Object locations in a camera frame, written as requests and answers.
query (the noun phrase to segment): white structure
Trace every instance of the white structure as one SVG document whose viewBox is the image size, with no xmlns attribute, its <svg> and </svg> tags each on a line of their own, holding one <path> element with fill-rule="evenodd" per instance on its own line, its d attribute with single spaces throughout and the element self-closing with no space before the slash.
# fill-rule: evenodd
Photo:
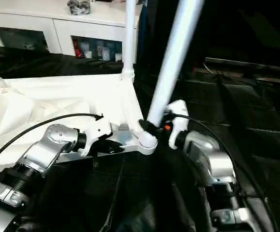
<svg viewBox="0 0 280 232">
<path fill-rule="evenodd" d="M 132 61 L 136 62 L 142 5 L 134 10 L 133 44 L 125 44 L 125 8 L 126 3 L 96 1 L 90 14 L 71 15 L 67 0 L 0 0 L 0 28 L 42 32 L 50 53 L 71 56 L 75 55 L 72 36 L 117 41 L 123 49 L 134 49 Z M 1 37 L 0 46 L 4 46 Z"/>
<path fill-rule="evenodd" d="M 132 84 L 135 9 L 136 1 L 129 0 L 124 38 L 127 59 L 121 74 L 5 80 L 7 88 L 0 88 L 0 147 L 38 122 L 70 113 L 103 114 L 114 131 L 142 131 L 138 120 L 143 117 Z M 58 123 L 84 130 L 92 120 L 78 117 L 62 119 Z M 0 155 L 0 171 L 13 165 L 33 142 L 41 138 L 46 127 L 32 131 L 7 148 Z"/>
<path fill-rule="evenodd" d="M 133 135 L 137 136 L 137 139 L 139 138 L 137 143 L 142 145 L 142 153 L 152 153 L 156 148 L 157 140 L 148 132 L 143 131 L 138 123 L 138 120 L 142 119 L 142 114 L 132 84 L 134 70 L 132 66 L 133 49 L 131 49 L 135 40 L 132 31 L 136 3 L 135 0 L 127 1 L 125 42 L 129 49 L 125 49 L 124 55 L 128 60 L 124 63 L 123 72 L 110 75 L 5 80 L 7 86 L 12 89 L 0 88 L 0 146 L 32 124 L 54 116 L 67 113 L 103 113 L 111 122 L 114 132 L 132 131 Z M 203 2 L 204 0 L 181 0 L 179 3 L 148 115 L 148 121 L 157 127 L 172 95 L 188 45 L 195 32 Z M 179 108 L 183 110 L 179 112 L 184 114 L 186 106 L 183 104 Z M 64 122 L 60 121 L 60 123 L 84 130 L 89 129 L 91 120 L 93 119 L 78 118 L 74 120 L 72 118 L 64 120 Z M 180 128 L 187 127 L 185 121 L 174 123 L 172 133 L 175 136 L 181 130 L 176 128 L 178 125 Z M 0 156 L 0 171 L 6 166 L 13 165 L 33 142 L 42 137 L 46 127 L 47 125 L 32 131 L 32 134 L 25 135 L 9 147 Z M 132 139 L 127 136 L 124 140 L 128 145 Z M 169 145 L 175 149 L 173 139 L 169 141 Z M 66 161 L 70 158 L 62 156 L 60 160 Z"/>
</svg>

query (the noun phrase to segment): white cabinet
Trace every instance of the white cabinet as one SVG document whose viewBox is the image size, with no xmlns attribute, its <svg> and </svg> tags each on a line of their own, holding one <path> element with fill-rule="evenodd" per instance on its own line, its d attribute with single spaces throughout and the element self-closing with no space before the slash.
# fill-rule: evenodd
<svg viewBox="0 0 280 232">
<path fill-rule="evenodd" d="M 0 46 L 62 53 L 53 20 L 0 14 Z"/>
<path fill-rule="evenodd" d="M 134 62 L 141 9 L 137 5 Z M 67 0 L 0 0 L 0 46 L 74 56 L 77 43 L 89 47 L 92 58 L 124 60 L 125 18 L 125 3 L 93 2 L 90 14 L 78 16 L 70 14 Z"/>
</svg>

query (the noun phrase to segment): white metal frame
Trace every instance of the white metal frame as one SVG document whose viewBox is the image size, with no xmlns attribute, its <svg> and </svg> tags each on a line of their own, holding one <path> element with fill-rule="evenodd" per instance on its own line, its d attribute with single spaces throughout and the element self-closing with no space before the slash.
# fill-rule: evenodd
<svg viewBox="0 0 280 232">
<path fill-rule="evenodd" d="M 171 30 L 170 39 L 166 49 L 164 61 L 162 64 L 161 72 L 155 89 L 152 105 L 149 111 L 148 121 L 156 126 L 159 126 L 163 116 L 164 109 L 169 102 L 172 95 L 176 80 L 178 78 L 180 69 L 182 67 L 186 52 L 189 47 L 190 40 L 195 32 L 196 25 L 201 14 L 204 0 L 180 0 L 174 24 Z M 57 82 L 60 85 L 68 87 L 69 83 L 77 83 L 80 87 L 84 88 L 83 83 L 85 80 L 90 80 L 92 83 L 101 82 L 106 84 L 106 80 L 116 80 L 119 86 L 119 95 L 122 102 L 122 108 L 125 112 L 128 127 L 131 131 L 138 134 L 139 141 L 146 148 L 155 148 L 157 144 L 156 138 L 149 133 L 143 131 L 138 124 L 138 120 L 142 119 L 141 110 L 139 107 L 138 99 L 133 88 L 132 80 L 134 78 L 133 69 L 133 43 L 134 43 L 134 24 L 135 24 L 135 0 L 127 0 L 126 4 L 126 35 L 125 35 L 125 62 L 121 74 L 110 75 L 84 75 L 84 76 L 66 76 L 66 77 L 43 77 L 43 78 L 25 78 L 6 80 L 9 86 L 28 87 L 29 85 L 41 87 L 55 86 Z M 56 94 L 63 94 L 63 87 L 59 87 Z M 16 162 L 19 154 L 22 154 L 25 147 L 11 147 L 8 152 L 0 156 L 0 170 L 3 167 L 10 166 Z"/>
</svg>

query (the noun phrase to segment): bottle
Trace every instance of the bottle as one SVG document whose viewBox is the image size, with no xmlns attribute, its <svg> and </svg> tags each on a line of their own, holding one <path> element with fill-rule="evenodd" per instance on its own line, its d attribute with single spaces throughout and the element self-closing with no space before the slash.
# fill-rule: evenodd
<svg viewBox="0 0 280 232">
<path fill-rule="evenodd" d="M 77 39 L 72 39 L 72 41 L 73 41 L 73 46 L 74 46 L 74 51 L 76 53 L 76 57 L 83 58 L 83 54 L 78 46 Z"/>
</svg>

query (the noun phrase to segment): glass cabinet door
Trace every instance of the glass cabinet door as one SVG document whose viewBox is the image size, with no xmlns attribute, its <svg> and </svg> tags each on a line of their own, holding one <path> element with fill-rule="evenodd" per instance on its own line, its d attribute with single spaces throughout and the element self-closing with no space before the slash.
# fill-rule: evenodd
<svg viewBox="0 0 280 232">
<path fill-rule="evenodd" d="M 122 62 L 122 42 L 71 36 L 75 55 L 105 61 Z"/>
<path fill-rule="evenodd" d="M 124 62 L 125 27 L 54 19 L 64 55 Z M 133 61 L 136 62 L 137 31 Z"/>
<path fill-rule="evenodd" d="M 0 27 L 0 39 L 5 47 L 49 52 L 42 31 Z"/>
<path fill-rule="evenodd" d="M 0 46 L 62 53 L 53 20 L 0 14 Z"/>
</svg>

